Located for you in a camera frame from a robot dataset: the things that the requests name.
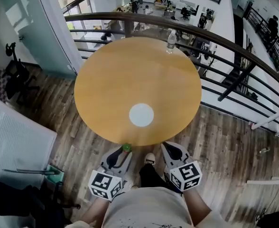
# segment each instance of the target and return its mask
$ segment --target round wooden table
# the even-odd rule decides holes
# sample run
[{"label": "round wooden table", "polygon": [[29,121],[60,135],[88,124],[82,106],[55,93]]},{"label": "round wooden table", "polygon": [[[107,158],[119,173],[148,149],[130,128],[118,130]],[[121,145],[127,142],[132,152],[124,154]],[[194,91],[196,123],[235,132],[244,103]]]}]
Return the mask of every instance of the round wooden table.
[{"label": "round wooden table", "polygon": [[191,60],[166,42],[125,38],[90,56],[75,83],[77,110],[95,133],[114,143],[160,143],[182,131],[201,102]]}]

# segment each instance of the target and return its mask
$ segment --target black chair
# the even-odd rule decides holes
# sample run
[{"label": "black chair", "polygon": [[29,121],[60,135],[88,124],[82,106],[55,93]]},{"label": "black chair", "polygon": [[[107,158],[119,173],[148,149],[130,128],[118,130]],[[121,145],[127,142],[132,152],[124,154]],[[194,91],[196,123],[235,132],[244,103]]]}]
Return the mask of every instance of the black chair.
[{"label": "black chair", "polygon": [[11,77],[8,80],[6,87],[5,87],[8,99],[11,99],[16,93],[19,92],[16,102],[19,105],[22,105],[27,98],[28,90],[39,91],[40,87],[39,86],[29,86],[31,81],[33,79],[36,79],[36,77],[32,76],[29,79],[29,76],[30,76],[29,71],[26,69],[26,67],[24,67],[22,65],[20,59],[17,61],[16,54],[15,54],[15,46],[16,46],[15,42],[12,43],[10,46],[8,46],[8,44],[7,44],[6,45],[6,54],[9,57],[13,54],[13,58],[14,58],[13,62],[16,67],[16,73],[12,74],[9,70],[6,70],[6,72],[3,74],[3,77],[5,75],[9,75]]},{"label": "black chair", "polygon": [[0,216],[29,216],[35,219],[36,228],[64,228],[71,224],[65,217],[63,208],[75,207],[80,209],[80,205],[65,205],[57,202],[58,189],[62,185],[58,182],[55,186],[53,198],[49,198],[42,190],[27,186],[23,190],[18,190],[0,182]]},{"label": "black chair", "polygon": [[181,10],[181,15],[183,15],[182,19],[189,20],[188,17],[191,15],[191,12],[189,10],[187,10],[185,7],[183,7]]}]

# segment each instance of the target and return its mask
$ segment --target wooden railing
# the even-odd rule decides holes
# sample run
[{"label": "wooden railing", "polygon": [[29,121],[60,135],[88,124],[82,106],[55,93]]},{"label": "wooden railing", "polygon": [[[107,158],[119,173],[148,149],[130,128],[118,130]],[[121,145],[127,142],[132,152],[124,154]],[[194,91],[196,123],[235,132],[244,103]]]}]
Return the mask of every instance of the wooden railing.
[{"label": "wooden railing", "polygon": [[[258,57],[256,57],[255,55],[253,55],[251,52],[247,51],[246,49],[236,45],[235,43],[219,36],[216,35],[212,32],[209,32],[207,30],[204,29],[200,29],[198,27],[195,26],[190,26],[187,24],[183,24],[171,19],[165,19],[165,18],[160,18],[160,17],[156,17],[156,16],[149,16],[149,15],[142,15],[142,14],[133,14],[133,13],[116,13],[116,12],[110,12],[110,13],[91,13],[91,14],[79,14],[79,15],[71,15],[71,16],[66,16],[65,17],[66,21],[82,21],[82,20],[110,20],[112,21],[114,24],[112,25],[116,25],[118,27],[118,24],[116,21],[120,20],[123,21],[124,23],[124,30],[119,30],[119,29],[112,29],[115,26],[111,26],[111,28],[109,29],[72,29],[70,30],[72,33],[78,33],[78,32],[100,32],[101,35],[103,35],[104,33],[111,33],[111,34],[117,34],[117,35],[124,35],[125,37],[134,37],[134,36],[145,36],[145,37],[152,37],[152,38],[156,38],[156,39],[161,39],[161,40],[166,40],[166,37],[161,37],[159,36],[159,34],[147,34],[145,33],[146,31],[134,31],[134,22],[139,22],[142,24],[146,24],[146,25],[153,25],[156,29],[154,29],[154,31],[159,31],[162,33],[164,33],[164,30],[166,31],[168,28],[170,29],[175,29],[176,31],[178,31],[179,33],[184,33],[187,35],[191,35],[195,38],[195,40],[204,40],[206,43],[210,43],[213,42],[219,46],[222,46],[234,53],[239,54],[242,58],[245,58],[248,60],[249,64],[246,68],[240,67],[239,65],[234,64],[231,61],[228,61],[222,57],[219,57],[217,55],[215,55],[214,53],[212,53],[211,51],[208,50],[204,50],[201,47],[196,47],[194,46],[194,44],[191,45],[187,45],[185,43],[182,42],[182,40],[178,40],[176,43],[176,47],[180,48],[181,50],[190,50],[191,54],[201,54],[201,55],[206,55],[210,58],[214,58],[215,60],[221,61],[224,64],[227,64],[229,66],[232,66],[234,68],[237,68],[241,73],[238,77],[233,77],[231,75],[228,75],[226,72],[222,72],[221,70],[213,67],[212,64],[210,65],[206,65],[201,63],[200,61],[197,61],[194,57],[190,58],[192,59],[194,65],[196,65],[197,67],[201,67],[205,70],[214,72],[216,74],[219,74],[221,76],[227,77],[232,81],[232,84],[230,86],[227,86],[225,84],[223,84],[222,82],[218,82],[215,81],[214,79],[211,79],[207,76],[204,76],[204,74],[200,75],[201,79],[208,81],[210,83],[213,83],[217,86],[221,86],[223,88],[225,88],[224,92],[219,92],[216,91],[214,88],[208,88],[206,86],[202,86],[202,89],[207,90],[209,92],[212,92],[216,95],[218,95],[218,101],[222,101],[223,99],[227,98],[231,101],[234,101],[242,106],[247,107],[248,109],[251,109],[253,111],[255,111],[258,114],[261,114],[265,117],[269,117],[268,114],[266,114],[265,112],[261,111],[260,109],[258,109],[257,107],[254,107],[250,104],[245,103],[244,101],[241,100],[237,100],[234,97],[231,97],[229,94],[231,92],[234,92],[238,95],[241,95],[249,100],[251,100],[252,102],[258,104],[259,106],[263,107],[264,109],[266,109],[267,111],[271,112],[272,114],[275,114],[278,110],[279,110],[279,103],[277,102],[277,100],[274,100],[274,98],[270,98],[268,97],[269,94],[265,93],[265,92],[261,92],[260,90],[256,89],[255,87],[253,87],[252,85],[249,85],[248,83],[246,83],[246,81],[244,81],[244,79],[246,77],[248,77],[251,80],[254,80],[256,82],[259,82],[260,84],[262,84],[264,87],[266,87],[269,91],[271,91],[272,93],[274,93],[278,98],[279,98],[279,92],[274,89],[273,87],[271,87],[269,84],[267,84],[266,82],[262,81],[259,76],[254,75],[252,73],[252,70],[255,67],[260,68],[261,70],[263,70],[266,74],[270,75],[273,79],[275,79],[278,83],[279,83],[279,74],[274,71],[272,68],[270,68],[266,63],[264,63],[261,59],[259,59]],[[90,39],[82,39],[82,40],[75,40],[78,44],[79,43],[101,43],[101,44],[107,44],[107,43],[111,43],[111,41],[108,40],[90,40]],[[85,52],[90,52],[90,53],[94,53],[96,50],[94,49],[85,49],[85,48],[79,48],[80,51],[85,51]],[[238,90],[238,88],[247,88],[247,90],[241,92],[241,90]],[[250,90],[251,92],[254,92],[259,99],[256,99],[254,97],[251,96],[251,94],[245,94],[244,92],[248,92],[248,90]],[[273,107],[269,107],[269,104],[265,104],[265,100],[267,100],[268,102],[270,102],[271,104],[273,104],[274,107],[277,107],[278,110],[275,111],[273,109]]]}]

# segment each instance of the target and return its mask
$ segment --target green object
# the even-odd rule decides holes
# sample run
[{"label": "green object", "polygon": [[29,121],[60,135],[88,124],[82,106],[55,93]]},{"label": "green object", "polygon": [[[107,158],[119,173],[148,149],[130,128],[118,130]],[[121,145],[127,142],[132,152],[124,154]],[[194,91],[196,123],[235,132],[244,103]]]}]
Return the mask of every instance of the green object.
[{"label": "green object", "polygon": [[123,150],[124,152],[131,152],[131,144],[125,143],[125,144],[122,146],[122,150]]},{"label": "green object", "polygon": [[58,183],[59,181],[63,181],[64,179],[64,172],[60,171],[59,169],[55,168],[54,166],[48,165],[46,167],[47,171],[56,171],[58,172],[57,175],[48,175],[46,179],[54,184]]}]

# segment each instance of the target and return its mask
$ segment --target white partition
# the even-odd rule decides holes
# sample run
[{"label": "white partition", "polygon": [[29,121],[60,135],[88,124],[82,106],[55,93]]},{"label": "white partition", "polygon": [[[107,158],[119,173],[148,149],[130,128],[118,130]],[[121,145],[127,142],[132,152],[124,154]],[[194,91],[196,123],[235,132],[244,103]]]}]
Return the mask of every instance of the white partition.
[{"label": "white partition", "polygon": [[0,181],[15,187],[41,185],[40,174],[19,174],[2,169],[43,170],[56,133],[26,118],[0,101]]}]

